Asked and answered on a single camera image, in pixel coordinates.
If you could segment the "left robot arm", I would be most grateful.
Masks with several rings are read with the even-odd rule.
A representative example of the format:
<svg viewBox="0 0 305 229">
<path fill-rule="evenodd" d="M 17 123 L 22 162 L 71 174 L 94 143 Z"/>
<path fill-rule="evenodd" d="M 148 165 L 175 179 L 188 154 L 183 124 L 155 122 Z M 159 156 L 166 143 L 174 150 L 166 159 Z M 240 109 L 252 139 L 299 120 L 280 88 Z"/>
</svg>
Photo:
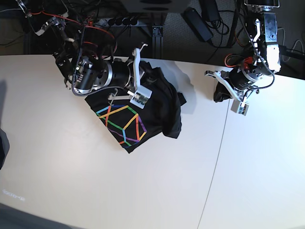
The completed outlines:
<svg viewBox="0 0 305 229">
<path fill-rule="evenodd" d="M 213 96 L 216 103 L 227 99 L 245 103 L 252 93 L 271 87 L 281 70 L 278 26 L 271 11 L 279 7 L 279 1 L 236 0 L 234 4 L 231 29 L 240 23 L 248 43 L 241 53 L 225 56 L 224 64 L 230 71 L 212 73 L 218 81 Z"/>
</svg>

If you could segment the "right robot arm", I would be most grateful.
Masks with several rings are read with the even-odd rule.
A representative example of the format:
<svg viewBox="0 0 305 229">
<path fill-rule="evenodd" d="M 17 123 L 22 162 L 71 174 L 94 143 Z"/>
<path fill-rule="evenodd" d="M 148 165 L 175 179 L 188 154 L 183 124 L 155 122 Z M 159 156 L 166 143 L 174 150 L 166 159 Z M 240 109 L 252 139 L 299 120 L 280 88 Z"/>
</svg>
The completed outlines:
<svg viewBox="0 0 305 229">
<path fill-rule="evenodd" d="M 33 32 L 50 46 L 66 87 L 76 96 L 89 96 L 114 89 L 108 100 L 128 100 L 144 108 L 152 91 L 141 84 L 145 70 L 136 47 L 126 61 L 115 58 L 117 39 L 91 17 L 74 12 L 62 0 L 19 0 Z"/>
</svg>

